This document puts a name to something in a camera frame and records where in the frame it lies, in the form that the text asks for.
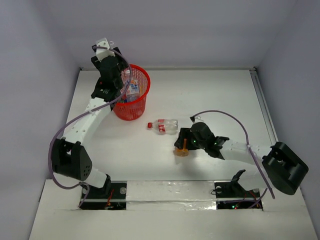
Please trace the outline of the orange juice bottle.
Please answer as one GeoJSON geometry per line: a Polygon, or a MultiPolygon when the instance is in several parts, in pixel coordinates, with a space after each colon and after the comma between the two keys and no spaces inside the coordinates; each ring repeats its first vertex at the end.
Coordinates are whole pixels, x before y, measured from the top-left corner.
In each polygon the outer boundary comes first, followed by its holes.
{"type": "Polygon", "coordinates": [[[189,155],[189,150],[187,148],[187,139],[178,139],[174,143],[174,151],[173,151],[175,156],[178,157],[187,157],[189,155]]]}

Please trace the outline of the white orange label bottle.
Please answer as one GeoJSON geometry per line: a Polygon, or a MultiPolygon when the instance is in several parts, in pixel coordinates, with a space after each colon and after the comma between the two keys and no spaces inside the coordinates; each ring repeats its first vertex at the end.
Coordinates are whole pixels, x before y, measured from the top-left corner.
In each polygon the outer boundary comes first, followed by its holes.
{"type": "Polygon", "coordinates": [[[134,102],[140,97],[140,88],[139,88],[139,81],[133,75],[132,79],[130,80],[129,87],[125,94],[125,103],[134,102]]]}

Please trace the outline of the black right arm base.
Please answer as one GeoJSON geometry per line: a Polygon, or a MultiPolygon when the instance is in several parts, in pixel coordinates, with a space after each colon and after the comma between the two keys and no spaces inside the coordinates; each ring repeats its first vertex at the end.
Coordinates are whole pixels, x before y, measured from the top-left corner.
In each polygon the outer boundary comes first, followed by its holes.
{"type": "Polygon", "coordinates": [[[211,195],[216,197],[218,210],[263,209],[260,191],[245,190],[239,180],[245,170],[239,170],[230,181],[214,183],[211,195]]]}

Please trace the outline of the aluminium rail on right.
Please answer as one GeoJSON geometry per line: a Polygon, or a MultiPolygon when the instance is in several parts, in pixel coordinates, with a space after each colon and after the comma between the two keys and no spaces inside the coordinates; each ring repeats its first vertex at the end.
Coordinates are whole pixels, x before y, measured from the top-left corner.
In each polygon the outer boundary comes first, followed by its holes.
{"type": "Polygon", "coordinates": [[[278,136],[270,115],[270,111],[262,90],[262,86],[259,80],[257,70],[255,68],[249,70],[250,77],[255,89],[255,93],[258,99],[258,103],[262,112],[262,116],[265,122],[267,133],[271,142],[271,146],[275,145],[278,142],[278,136]]]}

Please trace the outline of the red mesh plastic bin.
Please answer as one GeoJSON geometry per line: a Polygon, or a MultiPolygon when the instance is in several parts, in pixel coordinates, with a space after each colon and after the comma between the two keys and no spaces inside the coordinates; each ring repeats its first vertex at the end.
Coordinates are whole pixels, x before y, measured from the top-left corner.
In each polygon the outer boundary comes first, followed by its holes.
{"type": "Polygon", "coordinates": [[[133,121],[142,116],[146,108],[147,94],[150,90],[151,80],[148,73],[140,66],[130,64],[132,75],[138,80],[140,97],[133,102],[125,102],[126,93],[118,102],[113,111],[121,120],[133,121]]]}

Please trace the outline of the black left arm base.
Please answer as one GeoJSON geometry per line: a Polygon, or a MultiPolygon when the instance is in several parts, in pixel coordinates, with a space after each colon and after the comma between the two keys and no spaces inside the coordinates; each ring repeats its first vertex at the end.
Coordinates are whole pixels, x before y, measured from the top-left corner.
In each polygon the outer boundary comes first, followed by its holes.
{"type": "Polygon", "coordinates": [[[82,190],[80,197],[80,209],[82,210],[126,210],[127,201],[127,182],[112,181],[110,184],[110,192],[107,195],[102,195],[97,189],[91,188],[87,197],[86,189],[82,190]]]}

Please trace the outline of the red label cola bottle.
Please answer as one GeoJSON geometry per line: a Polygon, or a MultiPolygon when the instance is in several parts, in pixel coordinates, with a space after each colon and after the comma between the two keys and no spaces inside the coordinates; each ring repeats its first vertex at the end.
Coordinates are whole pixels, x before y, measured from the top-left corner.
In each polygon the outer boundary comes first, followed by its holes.
{"type": "Polygon", "coordinates": [[[178,130],[177,119],[158,119],[147,123],[148,130],[154,130],[159,134],[174,134],[178,130]]]}

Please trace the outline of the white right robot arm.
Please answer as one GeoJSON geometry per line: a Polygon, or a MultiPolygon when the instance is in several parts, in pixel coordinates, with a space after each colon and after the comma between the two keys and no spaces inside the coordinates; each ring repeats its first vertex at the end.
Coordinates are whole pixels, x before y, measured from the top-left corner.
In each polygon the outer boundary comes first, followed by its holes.
{"type": "Polygon", "coordinates": [[[238,161],[254,165],[257,173],[239,170],[230,190],[242,196],[248,190],[266,188],[294,195],[309,171],[305,162],[283,142],[272,146],[251,145],[216,136],[204,122],[181,128],[174,147],[179,151],[203,150],[210,157],[224,161],[238,161]]]}

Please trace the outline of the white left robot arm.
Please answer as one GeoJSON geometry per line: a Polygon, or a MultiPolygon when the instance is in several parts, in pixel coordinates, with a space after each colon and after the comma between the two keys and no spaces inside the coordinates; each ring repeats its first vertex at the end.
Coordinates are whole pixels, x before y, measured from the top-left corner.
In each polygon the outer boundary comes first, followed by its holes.
{"type": "Polygon", "coordinates": [[[77,180],[79,185],[93,188],[97,196],[104,198],[111,191],[110,176],[93,166],[86,146],[122,97],[122,71],[130,69],[130,65],[120,53],[102,59],[94,56],[91,61],[100,77],[85,112],[66,124],[71,127],[68,131],[63,126],[53,137],[48,152],[48,168],[51,175],[77,180]]]}

